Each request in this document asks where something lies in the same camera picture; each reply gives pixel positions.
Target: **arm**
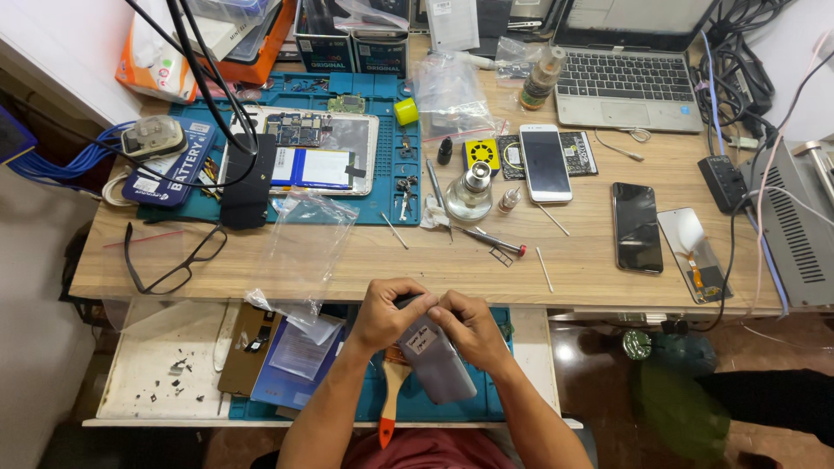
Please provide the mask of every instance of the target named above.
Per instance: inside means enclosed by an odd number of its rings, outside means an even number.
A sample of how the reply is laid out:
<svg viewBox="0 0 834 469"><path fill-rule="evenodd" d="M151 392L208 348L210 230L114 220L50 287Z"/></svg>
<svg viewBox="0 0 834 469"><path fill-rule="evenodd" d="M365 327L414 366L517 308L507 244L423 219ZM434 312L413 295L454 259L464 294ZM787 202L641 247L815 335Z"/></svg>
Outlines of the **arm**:
<svg viewBox="0 0 834 469"><path fill-rule="evenodd" d="M492 377L513 444L527 469L592 468L579 438L541 398L507 350L485 301L449 290L429 309L429 317L469 363Z"/></svg>
<svg viewBox="0 0 834 469"><path fill-rule="evenodd" d="M427 294L398 310L394 299L420 293L428 291L412 279L370 282L350 337L284 438L278 469L341 466L368 360L376 351L393 344L411 323L437 304L437 297Z"/></svg>

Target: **hand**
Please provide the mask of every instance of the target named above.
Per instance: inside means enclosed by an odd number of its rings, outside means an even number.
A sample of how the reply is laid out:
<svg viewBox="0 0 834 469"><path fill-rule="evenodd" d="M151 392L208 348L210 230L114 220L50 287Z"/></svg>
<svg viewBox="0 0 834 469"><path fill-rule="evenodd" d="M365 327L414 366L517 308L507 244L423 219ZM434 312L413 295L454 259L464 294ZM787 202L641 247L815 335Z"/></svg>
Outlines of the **hand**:
<svg viewBox="0 0 834 469"><path fill-rule="evenodd" d="M513 361L483 299L449 290L437 306L429 309L429 318L443 329L466 361L490 375Z"/></svg>
<svg viewBox="0 0 834 469"><path fill-rule="evenodd" d="M394 306L399 295L420 295L402 310ZM396 342L408 327L432 306L437 296L414 279L371 280L348 341L373 355Z"/></svg>

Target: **laptop keyboard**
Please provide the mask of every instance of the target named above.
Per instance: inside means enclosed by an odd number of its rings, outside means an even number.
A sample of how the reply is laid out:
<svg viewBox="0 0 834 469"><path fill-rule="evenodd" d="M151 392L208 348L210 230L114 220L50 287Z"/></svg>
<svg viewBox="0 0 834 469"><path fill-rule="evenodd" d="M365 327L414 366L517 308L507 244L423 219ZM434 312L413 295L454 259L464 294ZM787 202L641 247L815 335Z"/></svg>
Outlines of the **laptop keyboard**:
<svg viewBox="0 0 834 469"><path fill-rule="evenodd" d="M682 59L604 53L568 52L556 92L606 98L695 101Z"/></svg>

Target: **laptop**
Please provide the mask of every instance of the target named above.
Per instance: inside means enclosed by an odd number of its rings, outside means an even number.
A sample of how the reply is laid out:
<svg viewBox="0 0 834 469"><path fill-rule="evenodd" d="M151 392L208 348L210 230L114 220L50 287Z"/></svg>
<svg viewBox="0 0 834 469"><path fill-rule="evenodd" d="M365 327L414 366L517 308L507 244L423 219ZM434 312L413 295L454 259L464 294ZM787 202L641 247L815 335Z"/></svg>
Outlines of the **laptop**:
<svg viewBox="0 0 834 469"><path fill-rule="evenodd" d="M704 129L683 53L720 0L565 0L551 43L564 125Z"/></svg>

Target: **brown envelope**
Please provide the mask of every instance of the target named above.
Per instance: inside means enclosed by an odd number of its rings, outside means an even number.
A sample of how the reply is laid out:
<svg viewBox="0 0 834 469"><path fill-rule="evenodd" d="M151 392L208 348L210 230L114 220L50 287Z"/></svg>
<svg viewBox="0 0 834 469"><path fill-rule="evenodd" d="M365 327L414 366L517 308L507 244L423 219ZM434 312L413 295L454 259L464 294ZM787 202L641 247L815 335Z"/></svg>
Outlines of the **brown envelope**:
<svg viewBox="0 0 834 469"><path fill-rule="evenodd" d="M275 314L275 316L269 331L269 342L263 344L257 353L244 352L247 343L258 336L260 327L264 323L264 312L256 310L249 303L240 306L238 319L232 331L229 355L226 357L226 364L220 374L220 381L217 383L218 391L247 397L252 394L258 373L264 365L267 350L275 338L275 331L278 330L281 321L281 315Z"/></svg>

